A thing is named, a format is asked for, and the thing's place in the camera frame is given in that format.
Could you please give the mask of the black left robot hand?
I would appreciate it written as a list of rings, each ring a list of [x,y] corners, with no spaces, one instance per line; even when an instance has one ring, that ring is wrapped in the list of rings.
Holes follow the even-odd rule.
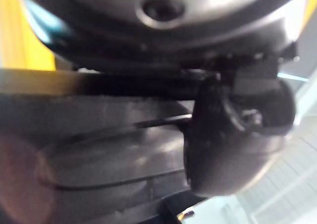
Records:
[[[279,60],[295,57],[307,1],[22,0],[40,41],[80,66],[202,72],[184,149],[200,196],[249,188],[283,150],[296,105]]]

